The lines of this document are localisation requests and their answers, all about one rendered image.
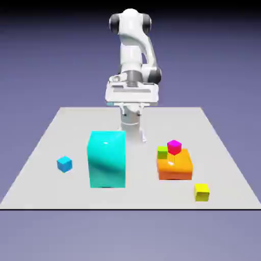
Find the small magenta cube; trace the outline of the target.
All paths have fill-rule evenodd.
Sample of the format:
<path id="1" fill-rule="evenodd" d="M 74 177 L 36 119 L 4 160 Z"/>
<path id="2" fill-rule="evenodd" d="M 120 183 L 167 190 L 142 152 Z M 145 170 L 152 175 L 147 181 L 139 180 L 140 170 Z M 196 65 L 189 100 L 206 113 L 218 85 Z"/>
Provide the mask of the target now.
<path id="1" fill-rule="evenodd" d="M 172 155 L 177 155 L 182 150 L 182 144 L 176 140 L 171 140 L 167 143 L 168 152 Z"/>

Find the large cyan box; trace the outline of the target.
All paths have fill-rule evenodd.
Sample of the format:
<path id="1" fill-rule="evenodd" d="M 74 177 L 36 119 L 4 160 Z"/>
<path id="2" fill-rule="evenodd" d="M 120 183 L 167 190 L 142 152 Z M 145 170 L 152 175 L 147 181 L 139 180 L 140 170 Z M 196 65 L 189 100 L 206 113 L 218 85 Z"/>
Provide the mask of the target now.
<path id="1" fill-rule="evenodd" d="M 125 187 L 125 131 L 92 131 L 87 157 L 91 188 Z"/>

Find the small green cube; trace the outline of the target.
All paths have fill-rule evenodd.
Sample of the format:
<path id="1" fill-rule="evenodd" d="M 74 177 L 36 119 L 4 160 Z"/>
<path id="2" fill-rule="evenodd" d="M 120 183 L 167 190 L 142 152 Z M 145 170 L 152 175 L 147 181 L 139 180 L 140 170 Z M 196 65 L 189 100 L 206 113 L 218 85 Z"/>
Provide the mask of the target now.
<path id="1" fill-rule="evenodd" d="M 157 159 L 167 159 L 167 156 L 168 156 L 168 147 L 167 146 L 158 146 Z"/>

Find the small yellow cube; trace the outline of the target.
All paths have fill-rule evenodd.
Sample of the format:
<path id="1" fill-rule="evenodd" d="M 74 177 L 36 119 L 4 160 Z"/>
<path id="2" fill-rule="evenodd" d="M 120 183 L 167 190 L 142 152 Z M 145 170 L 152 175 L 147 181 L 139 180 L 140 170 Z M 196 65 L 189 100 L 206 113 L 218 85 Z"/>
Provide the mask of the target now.
<path id="1" fill-rule="evenodd" d="M 207 202 L 210 196 L 210 190 L 207 184 L 195 184 L 194 185 L 194 197 L 195 201 Z"/>

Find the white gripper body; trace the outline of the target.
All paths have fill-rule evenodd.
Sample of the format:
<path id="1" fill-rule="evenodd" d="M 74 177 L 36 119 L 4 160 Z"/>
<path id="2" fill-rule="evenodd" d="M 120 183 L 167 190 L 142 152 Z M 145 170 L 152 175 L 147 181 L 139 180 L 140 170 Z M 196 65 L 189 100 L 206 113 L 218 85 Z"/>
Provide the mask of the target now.
<path id="1" fill-rule="evenodd" d="M 105 101 L 109 106 L 143 103 L 156 105 L 159 101 L 157 84 L 137 82 L 137 87 L 128 87 L 127 82 L 107 82 Z"/>

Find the small blue cube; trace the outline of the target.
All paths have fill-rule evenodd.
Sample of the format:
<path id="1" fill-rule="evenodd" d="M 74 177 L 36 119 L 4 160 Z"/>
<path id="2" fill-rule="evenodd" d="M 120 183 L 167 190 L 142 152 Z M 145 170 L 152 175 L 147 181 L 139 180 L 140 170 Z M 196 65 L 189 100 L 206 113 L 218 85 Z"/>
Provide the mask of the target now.
<path id="1" fill-rule="evenodd" d="M 57 160 L 57 168 L 63 173 L 68 172 L 72 169 L 72 160 L 67 156 L 59 158 Z"/>

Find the large orange box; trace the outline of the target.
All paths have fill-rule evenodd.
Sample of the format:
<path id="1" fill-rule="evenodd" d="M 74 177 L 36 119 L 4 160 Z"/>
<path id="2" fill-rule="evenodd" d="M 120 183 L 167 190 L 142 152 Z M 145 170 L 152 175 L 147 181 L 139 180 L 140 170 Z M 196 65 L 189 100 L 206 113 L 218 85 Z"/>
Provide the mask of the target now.
<path id="1" fill-rule="evenodd" d="M 176 155 L 168 153 L 166 159 L 157 159 L 159 180 L 191 180 L 193 164 L 185 148 Z"/>

